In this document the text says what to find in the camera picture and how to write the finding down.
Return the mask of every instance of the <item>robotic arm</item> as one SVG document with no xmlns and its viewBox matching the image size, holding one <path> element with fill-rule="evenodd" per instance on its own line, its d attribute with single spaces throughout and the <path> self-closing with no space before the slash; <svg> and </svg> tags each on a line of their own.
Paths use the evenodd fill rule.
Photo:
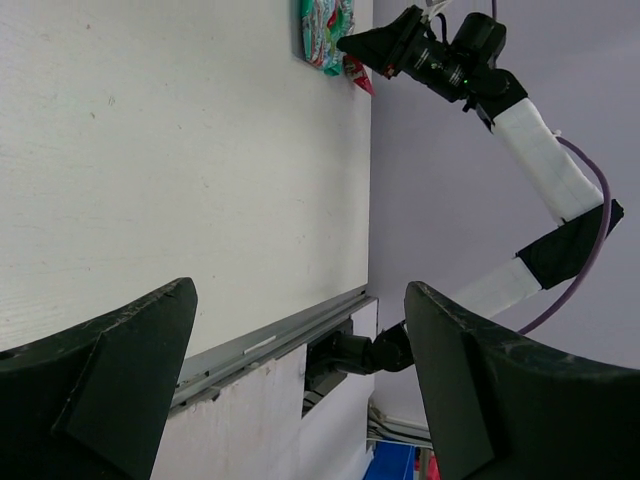
<svg viewBox="0 0 640 480">
<path fill-rule="evenodd" d="M 487 15 L 471 13 L 449 44 L 446 38 L 437 40 L 430 18 L 412 6 L 386 27 L 342 38 L 338 48 L 389 79 L 406 72 L 449 102 L 464 101 L 463 110 L 475 110 L 509 149 L 558 224 L 558 229 L 454 295 L 456 303 L 491 318 L 580 273 L 602 222 L 603 194 L 562 148 L 514 75 L 496 68 L 506 27 Z M 611 211 L 609 231 L 624 214 L 616 201 Z M 352 361 L 345 370 L 366 374 L 411 365 L 403 323 L 382 332 L 373 343 L 362 343 L 361 350 L 350 344 Z M 335 357 L 343 352 L 338 348 Z M 354 352 L 362 359 L 360 369 L 355 368 Z"/>
</svg>

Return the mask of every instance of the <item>white table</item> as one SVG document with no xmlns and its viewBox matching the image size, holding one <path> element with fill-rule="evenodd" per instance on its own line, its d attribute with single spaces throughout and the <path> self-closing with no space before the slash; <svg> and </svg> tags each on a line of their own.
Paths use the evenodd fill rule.
<svg viewBox="0 0 640 480">
<path fill-rule="evenodd" d="M 188 355 L 366 283 L 370 98 L 290 1 L 0 4 L 0 350 L 180 276 Z"/>
</svg>

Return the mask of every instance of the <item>red wrapper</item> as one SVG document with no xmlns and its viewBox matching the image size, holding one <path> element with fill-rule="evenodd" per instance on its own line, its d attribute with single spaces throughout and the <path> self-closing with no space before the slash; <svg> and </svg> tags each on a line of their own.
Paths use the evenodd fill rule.
<svg viewBox="0 0 640 480">
<path fill-rule="evenodd" d="M 351 55 L 345 55 L 343 64 L 344 73 L 353 83 L 358 85 L 369 95 L 373 96 L 376 94 L 373 90 L 373 84 L 371 83 L 371 80 L 369 80 L 369 75 L 367 75 L 367 71 L 360 60 L 352 57 Z"/>
</svg>

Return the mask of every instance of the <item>purple cable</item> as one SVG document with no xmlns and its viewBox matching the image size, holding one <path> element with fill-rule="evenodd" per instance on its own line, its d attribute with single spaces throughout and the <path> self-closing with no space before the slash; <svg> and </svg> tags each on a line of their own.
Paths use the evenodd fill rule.
<svg viewBox="0 0 640 480">
<path fill-rule="evenodd" d="M 551 305 L 542 315 L 536 318 L 533 322 L 531 322 L 526 327 L 520 329 L 518 333 L 521 335 L 527 335 L 531 333 L 533 330 L 538 328 L 544 322 L 549 320 L 554 314 L 558 312 L 568 301 L 571 299 L 574 293 L 578 290 L 584 279 L 589 274 L 589 271 L 593 267 L 596 262 L 598 255 L 602 251 L 602 246 L 604 245 L 605 240 L 607 239 L 607 233 L 609 232 L 609 223 L 611 222 L 611 188 L 609 187 L 609 182 L 607 181 L 607 177 L 605 177 L 604 173 L 600 168 L 591 160 L 587 155 L 576 147 L 573 143 L 568 140 L 565 140 L 562 137 L 557 137 L 558 142 L 561 145 L 564 145 L 573 153 L 575 153 L 580 159 L 595 173 L 596 177 L 598 177 L 598 181 L 600 182 L 600 187 L 602 188 L 602 196 L 604 197 L 604 204 L 602 209 L 602 222 L 600 223 L 600 230 L 598 230 L 598 236 L 596 237 L 596 241 L 593 244 L 593 250 L 589 254 L 589 258 L 587 258 L 584 267 L 580 270 L 580 273 L 576 276 L 575 280 L 569 288 Z"/>
</svg>

